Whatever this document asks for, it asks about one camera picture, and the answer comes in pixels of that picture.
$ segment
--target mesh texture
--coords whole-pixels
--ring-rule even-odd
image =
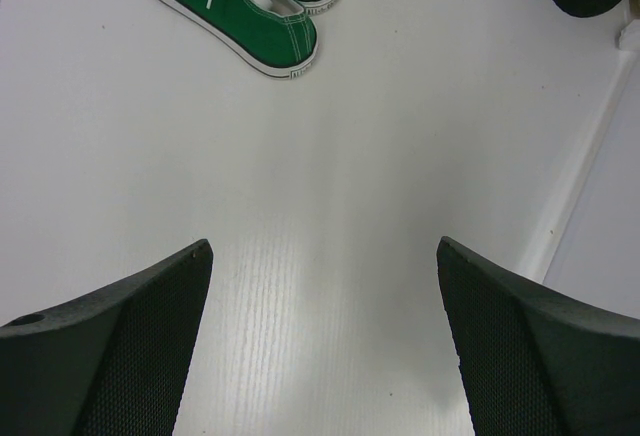
[[[476,434],[567,434],[517,302],[448,246],[438,273]]]
[[[209,285],[199,265],[168,269],[124,304],[76,436],[171,435]]]

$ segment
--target small hole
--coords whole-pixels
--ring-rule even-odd
[[[25,324],[37,323],[43,319],[44,316],[42,314],[27,314],[26,316],[20,316],[14,319],[7,326],[24,326]]]

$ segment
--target white wall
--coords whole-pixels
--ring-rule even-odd
[[[640,318],[640,64],[636,64],[545,284]]]

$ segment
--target white surface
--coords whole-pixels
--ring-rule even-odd
[[[545,284],[640,318],[640,64],[598,152]]]
[[[470,434],[438,240],[539,271],[630,57],[623,10],[317,21],[317,64],[282,83],[157,0],[1,0],[0,320],[208,237],[177,435]]]
[[[640,51],[640,19],[631,21],[631,24],[622,30],[618,46],[624,51]]]

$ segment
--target white floor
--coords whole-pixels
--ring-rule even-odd
[[[640,64],[636,64],[545,284],[640,319]]]
[[[343,0],[287,83],[156,0],[0,0],[0,320],[208,237],[175,434],[470,434],[438,240],[544,272],[624,17]]]

